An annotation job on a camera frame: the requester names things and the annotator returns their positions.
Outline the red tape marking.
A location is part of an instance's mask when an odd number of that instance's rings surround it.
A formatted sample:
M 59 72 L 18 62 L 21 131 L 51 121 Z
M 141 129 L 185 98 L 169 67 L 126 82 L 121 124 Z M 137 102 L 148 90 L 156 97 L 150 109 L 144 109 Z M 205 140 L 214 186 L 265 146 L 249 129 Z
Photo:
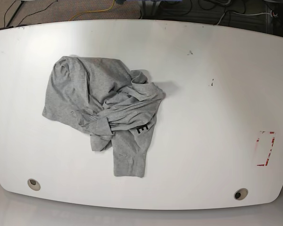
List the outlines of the red tape marking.
M 261 131 L 256 140 L 254 163 L 256 166 L 264 167 L 268 165 L 270 155 L 275 142 L 274 131 Z

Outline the grey t-shirt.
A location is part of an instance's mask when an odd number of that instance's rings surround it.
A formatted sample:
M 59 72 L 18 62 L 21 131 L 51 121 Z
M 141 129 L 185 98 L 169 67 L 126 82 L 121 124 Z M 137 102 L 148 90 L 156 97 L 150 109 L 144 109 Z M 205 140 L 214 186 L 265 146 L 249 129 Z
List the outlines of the grey t-shirt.
M 116 177 L 144 177 L 157 111 L 165 94 L 118 59 L 64 56 L 53 66 L 43 116 L 113 148 Z

